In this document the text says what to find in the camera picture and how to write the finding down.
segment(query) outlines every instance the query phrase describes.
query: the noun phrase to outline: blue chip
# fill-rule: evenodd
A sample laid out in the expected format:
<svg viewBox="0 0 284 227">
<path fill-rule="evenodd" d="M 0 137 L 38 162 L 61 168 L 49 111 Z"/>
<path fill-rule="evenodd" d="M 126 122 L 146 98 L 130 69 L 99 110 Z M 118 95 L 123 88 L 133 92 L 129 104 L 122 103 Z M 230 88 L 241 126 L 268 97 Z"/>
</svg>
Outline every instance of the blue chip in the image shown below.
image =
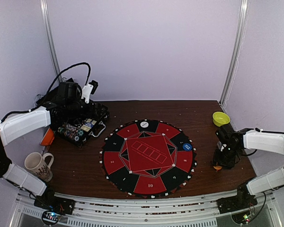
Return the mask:
<svg viewBox="0 0 284 227">
<path fill-rule="evenodd" d="M 186 151 L 189 151 L 189 150 L 191 150 L 192 148 L 193 148 L 193 146 L 191 146 L 191 144 L 189 144 L 189 143 L 185 143 L 185 144 L 183 145 L 183 149 L 186 150 Z"/>
</svg>

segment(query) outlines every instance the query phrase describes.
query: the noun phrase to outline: circular game board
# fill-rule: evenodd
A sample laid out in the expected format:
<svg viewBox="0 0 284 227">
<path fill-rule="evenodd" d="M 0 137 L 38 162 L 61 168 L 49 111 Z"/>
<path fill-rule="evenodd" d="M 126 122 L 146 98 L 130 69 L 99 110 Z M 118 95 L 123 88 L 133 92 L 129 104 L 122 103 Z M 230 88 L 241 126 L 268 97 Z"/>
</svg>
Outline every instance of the circular game board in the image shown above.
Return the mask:
<svg viewBox="0 0 284 227">
<path fill-rule="evenodd" d="M 197 162 L 191 142 L 169 123 L 136 120 L 105 138 L 100 164 L 106 179 L 129 195 L 167 196 L 192 177 Z"/>
</svg>

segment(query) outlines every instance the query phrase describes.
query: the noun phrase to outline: coffee mug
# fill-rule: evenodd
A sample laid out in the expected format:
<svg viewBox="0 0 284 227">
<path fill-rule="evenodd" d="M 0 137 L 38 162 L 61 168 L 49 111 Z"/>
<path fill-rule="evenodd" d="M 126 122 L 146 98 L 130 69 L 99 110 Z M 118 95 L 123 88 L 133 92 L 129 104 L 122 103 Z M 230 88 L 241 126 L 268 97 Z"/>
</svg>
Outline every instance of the coffee mug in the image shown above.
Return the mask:
<svg viewBox="0 0 284 227">
<path fill-rule="evenodd" d="M 45 163 L 47 156 L 52 157 L 48 165 Z M 49 182 L 53 177 L 53 173 L 50 169 L 52 164 L 53 155 L 51 153 L 46 153 L 42 156 L 40 153 L 34 152 L 29 154 L 24 161 L 25 168 L 45 182 Z"/>
</svg>

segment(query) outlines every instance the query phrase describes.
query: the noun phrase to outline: brown wooden surface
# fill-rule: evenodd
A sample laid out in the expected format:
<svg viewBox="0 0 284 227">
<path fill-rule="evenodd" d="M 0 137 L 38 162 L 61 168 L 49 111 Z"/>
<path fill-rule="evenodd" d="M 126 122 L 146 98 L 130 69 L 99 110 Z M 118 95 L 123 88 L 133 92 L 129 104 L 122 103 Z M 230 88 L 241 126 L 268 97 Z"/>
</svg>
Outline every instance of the brown wooden surface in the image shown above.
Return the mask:
<svg viewBox="0 0 284 227">
<path fill-rule="evenodd" d="M 187 185 L 169 197 L 195 196 L 236 189 L 255 177 L 247 157 L 232 170 L 215 172 L 210 162 L 218 142 L 212 114 L 221 111 L 216 101 L 120 101 L 102 102 L 110 111 L 107 129 L 97 139 L 78 148 L 56 137 L 49 152 L 54 155 L 51 186 L 60 193 L 108 199 L 135 199 L 115 188 L 103 175 L 99 151 L 104 139 L 121 124 L 138 119 L 156 119 L 179 127 L 193 140 L 198 166 Z"/>
</svg>

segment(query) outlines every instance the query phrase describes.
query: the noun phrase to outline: orange object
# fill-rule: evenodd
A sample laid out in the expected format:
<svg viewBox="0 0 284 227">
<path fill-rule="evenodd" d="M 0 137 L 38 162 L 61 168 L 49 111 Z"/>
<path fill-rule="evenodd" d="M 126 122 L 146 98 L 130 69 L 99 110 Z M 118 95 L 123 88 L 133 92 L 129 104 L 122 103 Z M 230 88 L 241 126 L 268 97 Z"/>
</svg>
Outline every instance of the orange object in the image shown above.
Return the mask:
<svg viewBox="0 0 284 227">
<path fill-rule="evenodd" d="M 46 134 L 43 136 L 43 139 L 40 143 L 41 146 L 49 146 L 52 144 L 53 140 L 55 139 L 55 135 L 51 128 L 48 128 Z"/>
<path fill-rule="evenodd" d="M 219 170 L 222 169 L 222 166 L 214 166 L 214 169 L 218 172 Z"/>
</svg>

